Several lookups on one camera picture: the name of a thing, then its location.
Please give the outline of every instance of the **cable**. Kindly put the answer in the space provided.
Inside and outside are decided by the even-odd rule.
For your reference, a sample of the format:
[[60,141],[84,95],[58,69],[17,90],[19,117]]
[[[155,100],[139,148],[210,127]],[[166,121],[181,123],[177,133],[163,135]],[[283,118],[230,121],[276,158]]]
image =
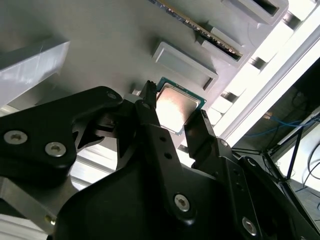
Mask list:
[[273,177],[275,177],[274,174],[272,173],[272,171],[270,170],[270,168],[267,166],[266,158],[265,158],[264,156],[262,156],[262,160],[263,160],[264,167],[265,167],[264,169],[265,169],[265,170],[268,169],[269,174],[271,174]]
[[320,180],[320,177],[314,176],[314,175],[312,174],[312,171],[313,171],[314,168],[310,171],[310,164],[311,164],[311,159],[312,159],[312,157],[313,157],[314,154],[315,154],[315,151],[316,151],[319,147],[320,147],[320,142],[312,149],[311,154],[309,155],[309,158],[308,158],[308,161],[307,161],[307,168],[308,168],[309,174],[310,174],[312,177],[314,177],[315,179],[318,179],[318,180]]
[[311,119],[309,122],[307,122],[306,124],[301,124],[301,125],[296,125],[296,124],[293,124],[293,123],[287,123],[287,122],[284,122],[284,121],[281,121],[279,118],[275,117],[275,116],[270,116],[270,119],[282,124],[282,125],[285,125],[285,126],[289,126],[289,127],[306,127],[306,126],[309,126],[311,124],[314,123],[314,120]]
[[318,159],[316,162],[318,162],[313,168],[312,168],[312,170],[309,170],[308,169],[308,171],[309,171],[309,173],[308,173],[308,175],[306,176],[306,179],[304,180],[304,181],[302,181],[302,188],[300,188],[300,189],[298,189],[297,191],[295,191],[295,193],[297,193],[297,192],[300,192],[301,190],[304,190],[304,189],[307,189],[308,188],[308,186],[306,186],[306,183],[307,183],[307,180],[308,180],[308,178],[310,177],[310,176],[313,176],[312,175],[312,172],[316,169],[316,167],[318,167],[319,165],[320,165],[320,159]]
[[[293,121],[291,122],[290,124],[296,124],[296,123],[301,123],[301,121]],[[260,132],[260,133],[255,133],[255,134],[246,134],[245,136],[246,137],[258,137],[258,136],[262,136],[262,135],[265,135],[265,134],[268,134],[268,133],[272,133],[273,131],[276,131],[278,128],[283,128],[283,127],[289,127],[287,125],[279,125],[275,128],[272,128],[270,130],[267,130],[267,131],[263,131],[263,132]]]

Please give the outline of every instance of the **gray surface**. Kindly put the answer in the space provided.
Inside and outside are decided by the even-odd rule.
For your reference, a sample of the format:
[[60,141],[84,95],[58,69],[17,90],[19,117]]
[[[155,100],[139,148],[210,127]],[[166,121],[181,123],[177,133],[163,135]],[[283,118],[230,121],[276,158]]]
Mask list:
[[[208,22],[223,31],[251,53],[274,27],[246,21],[220,1],[167,2],[196,23]],[[61,80],[52,95],[56,90],[72,94],[108,86],[123,96],[131,91],[133,84],[141,89],[147,80],[157,83],[161,77],[184,86],[190,82],[188,79],[152,61],[159,39],[177,46],[217,72],[219,79],[210,92],[190,89],[207,99],[207,106],[223,92],[239,70],[219,56],[211,55],[196,41],[191,29],[148,0],[1,1],[0,35],[0,52],[24,47],[52,35],[71,41]],[[182,139],[183,136],[174,141],[178,143]]]
[[61,70],[69,42],[48,39],[0,54],[0,107]]
[[47,234],[53,233],[54,224],[46,220],[46,216],[55,222],[62,206],[77,192],[70,179],[57,188],[45,190],[5,177],[0,177],[0,190],[1,199]]

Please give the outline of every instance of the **metal rod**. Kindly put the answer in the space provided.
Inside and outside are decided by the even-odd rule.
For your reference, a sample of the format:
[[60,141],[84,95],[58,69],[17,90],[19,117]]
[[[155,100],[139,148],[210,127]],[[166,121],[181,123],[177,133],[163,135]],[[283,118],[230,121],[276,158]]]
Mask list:
[[293,135],[291,135],[287,140],[285,140],[281,145],[276,145],[273,149],[271,149],[271,153],[270,156],[272,157],[280,148],[282,148],[287,142],[289,142],[290,140],[292,140],[293,138],[295,138],[297,135],[299,134],[299,132],[295,132],[293,133]]
[[238,150],[233,150],[232,152],[234,153],[240,153],[240,154],[251,154],[251,155],[257,155],[260,156],[260,153],[253,153],[253,152],[246,152],[246,151],[238,151]]
[[258,151],[258,150],[247,149],[247,148],[238,148],[238,147],[233,147],[232,150],[244,150],[244,151],[250,151],[250,152],[260,153],[260,151]]
[[299,149],[299,145],[300,145],[300,141],[301,141],[301,138],[302,138],[303,131],[304,131],[303,127],[301,127],[298,130],[298,134],[297,134],[297,138],[296,138],[296,142],[295,142],[295,146],[294,146],[294,150],[293,150],[290,166],[289,166],[289,169],[288,169],[288,173],[286,175],[287,179],[291,178],[291,174],[292,174],[292,171],[294,169],[294,165],[295,165],[295,161],[296,161],[296,157],[297,157],[297,153],[298,153],[298,149]]

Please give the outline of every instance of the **hole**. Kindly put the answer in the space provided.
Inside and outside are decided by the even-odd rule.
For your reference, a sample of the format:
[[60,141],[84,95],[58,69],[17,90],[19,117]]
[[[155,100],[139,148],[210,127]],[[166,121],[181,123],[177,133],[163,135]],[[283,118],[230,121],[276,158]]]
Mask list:
[[172,159],[172,156],[171,156],[170,153],[167,153],[167,152],[166,152],[166,153],[164,154],[164,156],[165,156],[167,159]]
[[61,151],[61,148],[60,148],[59,146],[57,146],[57,145],[53,145],[53,146],[51,147],[51,150],[54,151],[54,152],[56,152],[56,153],[58,153],[58,152]]
[[236,183],[236,187],[237,187],[239,190],[241,190],[241,191],[244,190],[244,188],[243,188],[238,182]]
[[181,204],[181,206],[186,206],[186,202],[183,199],[179,199],[178,201]]
[[272,5],[271,2],[269,2],[268,0],[253,0],[253,1],[272,16],[275,15],[275,13],[278,11],[278,8]]
[[15,140],[15,141],[20,141],[21,140],[21,135],[20,134],[12,134],[11,135],[11,140]]
[[240,176],[240,173],[236,169],[233,169],[233,172],[235,175]]

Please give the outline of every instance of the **rectangular recess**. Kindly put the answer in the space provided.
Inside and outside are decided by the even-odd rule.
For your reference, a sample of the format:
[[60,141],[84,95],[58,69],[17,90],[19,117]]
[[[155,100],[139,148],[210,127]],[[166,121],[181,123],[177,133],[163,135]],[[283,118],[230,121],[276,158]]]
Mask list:
[[253,24],[273,25],[284,12],[288,10],[288,2],[284,0],[222,0],[241,18],[246,18]]
[[278,11],[278,8],[267,0],[253,0],[253,1],[272,16],[275,15],[276,12]]
[[237,69],[242,67],[245,64],[250,53],[244,53],[245,50],[244,50],[243,46],[241,46],[239,43],[234,41],[232,38],[230,38],[228,35],[224,34],[222,31],[220,31],[216,27],[212,27],[211,25],[207,24],[206,29],[208,29],[208,30],[211,29],[210,33],[212,33],[213,35],[222,39],[224,42],[231,45],[238,52],[241,52],[241,57],[234,58],[234,57],[230,56],[229,54],[227,54],[226,52],[221,51],[220,48],[213,45],[211,42],[207,41],[205,38],[199,36],[197,38],[197,41],[200,43],[200,45],[203,48],[205,48],[213,56],[219,57],[220,59],[224,60],[225,62],[227,62],[228,64],[230,64],[231,66],[233,66]]
[[191,56],[162,41],[152,59],[204,88],[218,79],[217,73]]

